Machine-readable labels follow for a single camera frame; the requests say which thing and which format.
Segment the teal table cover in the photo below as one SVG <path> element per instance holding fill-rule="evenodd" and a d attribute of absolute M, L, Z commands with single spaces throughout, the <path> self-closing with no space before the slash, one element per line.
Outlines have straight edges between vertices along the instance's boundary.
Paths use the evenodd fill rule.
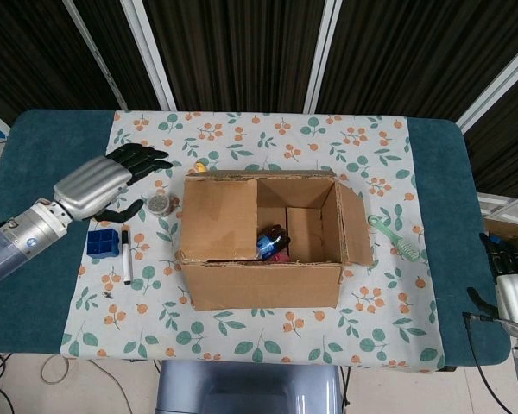
<path fill-rule="evenodd" d="M 108 110 L 27 110 L 14 122 L 0 159 L 0 223 L 26 209 L 76 167 L 103 153 L 114 115 Z M 467 288 L 488 301 L 496 294 L 471 165 L 459 127 L 444 119 L 411 117 L 409 139 L 427 227 L 427 258 L 450 367 L 497 365 L 510 352 L 495 323 L 466 327 L 473 311 Z M 68 235 L 0 283 L 0 352 L 56 354 L 75 287 L 86 226 Z"/>

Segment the blue plastic grid block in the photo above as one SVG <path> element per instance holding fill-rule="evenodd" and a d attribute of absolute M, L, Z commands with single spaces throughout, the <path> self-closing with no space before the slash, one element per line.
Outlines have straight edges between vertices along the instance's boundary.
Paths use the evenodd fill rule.
<path fill-rule="evenodd" d="M 115 229 L 93 230 L 87 234 L 86 254 L 92 259 L 113 258 L 119 255 L 119 236 Z"/>

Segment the cola bottle blue label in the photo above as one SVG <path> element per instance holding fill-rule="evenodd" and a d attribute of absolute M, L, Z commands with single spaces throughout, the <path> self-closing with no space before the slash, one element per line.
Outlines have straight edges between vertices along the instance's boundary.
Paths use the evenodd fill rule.
<path fill-rule="evenodd" d="M 290 238 L 287 231 L 279 224 L 264 230 L 256 242 L 258 258 L 267 260 L 287 248 Z"/>

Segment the white partition frame post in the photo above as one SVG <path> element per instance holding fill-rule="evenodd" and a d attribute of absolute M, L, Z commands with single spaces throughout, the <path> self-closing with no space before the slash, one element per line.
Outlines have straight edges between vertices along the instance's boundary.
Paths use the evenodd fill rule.
<path fill-rule="evenodd" d="M 303 105 L 303 114 L 314 114 L 317 109 L 319 94 L 323 83 L 325 69 L 337 27 L 343 0 L 325 0 L 319 32 L 314 49 L 313 63 L 307 83 Z"/>
<path fill-rule="evenodd" d="M 461 133 L 468 132 L 517 83 L 518 53 L 456 121 Z"/>
<path fill-rule="evenodd" d="M 156 99 L 163 111 L 177 111 L 174 94 L 143 0 L 120 0 Z"/>
<path fill-rule="evenodd" d="M 518 216 L 518 198 L 478 192 L 477 199 L 484 216 Z"/>

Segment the small round clear jar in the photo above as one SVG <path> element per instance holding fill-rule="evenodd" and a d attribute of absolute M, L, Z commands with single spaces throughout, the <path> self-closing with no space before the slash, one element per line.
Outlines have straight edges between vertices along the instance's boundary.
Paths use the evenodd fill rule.
<path fill-rule="evenodd" d="M 175 195 L 156 193 L 147 201 L 151 214 L 161 217 L 168 216 L 179 207 L 180 200 Z"/>

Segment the mint green hairbrush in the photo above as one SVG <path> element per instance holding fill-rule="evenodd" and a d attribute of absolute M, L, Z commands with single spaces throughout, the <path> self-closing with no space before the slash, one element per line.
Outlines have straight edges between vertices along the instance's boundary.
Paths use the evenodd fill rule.
<path fill-rule="evenodd" d="M 368 224 L 371 228 L 384 235 L 404 260 L 416 262 L 421 259 L 420 250 L 410 240 L 397 235 L 380 216 L 368 216 Z"/>

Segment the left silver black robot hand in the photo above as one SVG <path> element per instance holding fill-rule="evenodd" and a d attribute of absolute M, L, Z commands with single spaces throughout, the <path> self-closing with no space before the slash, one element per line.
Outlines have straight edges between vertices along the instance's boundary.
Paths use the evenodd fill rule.
<path fill-rule="evenodd" d="M 125 223 L 142 209 L 135 200 L 123 211 L 108 206 L 125 189 L 152 172 L 169 170 L 168 153 L 127 143 L 105 156 L 94 158 L 54 185 L 54 200 L 74 221 L 95 219 L 98 222 Z"/>

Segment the brown cardboard box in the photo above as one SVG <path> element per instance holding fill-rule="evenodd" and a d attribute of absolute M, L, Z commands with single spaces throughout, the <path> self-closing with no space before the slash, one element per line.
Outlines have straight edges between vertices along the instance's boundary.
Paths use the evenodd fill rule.
<path fill-rule="evenodd" d="M 276 224 L 288 263 L 258 258 Z M 363 200 L 331 170 L 189 174 L 179 257 L 199 311 L 335 307 L 344 268 L 373 261 Z"/>

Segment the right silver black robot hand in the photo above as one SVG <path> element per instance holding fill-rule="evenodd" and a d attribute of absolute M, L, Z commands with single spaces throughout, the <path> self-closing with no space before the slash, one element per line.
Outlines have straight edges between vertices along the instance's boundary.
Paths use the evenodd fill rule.
<path fill-rule="evenodd" d="M 467 294 L 473 304 L 482 312 L 477 319 L 485 322 L 498 322 L 512 337 L 518 339 L 518 274 L 503 275 L 494 282 L 496 304 L 489 304 L 482 299 L 473 287 L 467 288 Z"/>

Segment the thin white partition post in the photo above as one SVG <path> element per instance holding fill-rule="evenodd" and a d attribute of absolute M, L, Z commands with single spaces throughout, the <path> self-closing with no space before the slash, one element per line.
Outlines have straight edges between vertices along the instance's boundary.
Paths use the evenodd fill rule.
<path fill-rule="evenodd" d="M 73 0 L 61 0 L 68 15 L 72 19 L 75 27 L 79 31 L 84 43 L 86 44 L 88 50 L 90 51 L 92 57 L 94 58 L 98 68 L 103 74 L 107 85 L 110 87 L 111 92 L 113 93 L 115 99 L 121 110 L 128 110 L 128 105 L 123 97 L 122 92 L 119 90 L 115 79 L 113 78 L 109 67 L 107 66 L 102 54 L 100 53 L 97 44 L 92 38 L 92 35 L 86 26 L 79 10 L 77 9 Z"/>

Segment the white marker black cap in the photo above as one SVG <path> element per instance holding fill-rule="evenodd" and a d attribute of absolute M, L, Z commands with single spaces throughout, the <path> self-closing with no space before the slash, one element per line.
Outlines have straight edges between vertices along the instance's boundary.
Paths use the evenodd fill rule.
<path fill-rule="evenodd" d="M 121 232 L 121 255 L 123 261 L 123 283 L 131 285 L 133 279 L 131 252 L 130 252 L 130 233 L 127 228 L 122 228 Z"/>

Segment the floral print tablecloth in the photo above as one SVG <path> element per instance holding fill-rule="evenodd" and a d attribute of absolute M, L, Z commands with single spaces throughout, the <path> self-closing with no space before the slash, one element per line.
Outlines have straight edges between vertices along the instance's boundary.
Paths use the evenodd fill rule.
<path fill-rule="evenodd" d="M 404 260 L 377 230 L 373 262 L 342 274 L 335 308 L 197 311 L 177 259 L 181 210 L 140 210 L 128 223 L 134 279 L 118 258 L 83 256 L 60 352 L 68 358 L 315 363 L 429 372 L 444 366 L 415 184 L 408 118 L 241 112 L 117 112 L 107 147 L 168 152 L 173 168 L 122 192 L 113 208 L 155 193 L 180 196 L 208 170 L 331 170 L 421 253 Z M 105 298 L 108 291 L 113 299 Z"/>

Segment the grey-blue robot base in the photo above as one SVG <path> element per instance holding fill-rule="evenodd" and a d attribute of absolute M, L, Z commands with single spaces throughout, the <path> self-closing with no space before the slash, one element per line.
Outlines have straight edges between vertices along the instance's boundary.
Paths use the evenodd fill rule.
<path fill-rule="evenodd" d="M 163 361 L 155 414 L 343 414 L 335 366 Z"/>

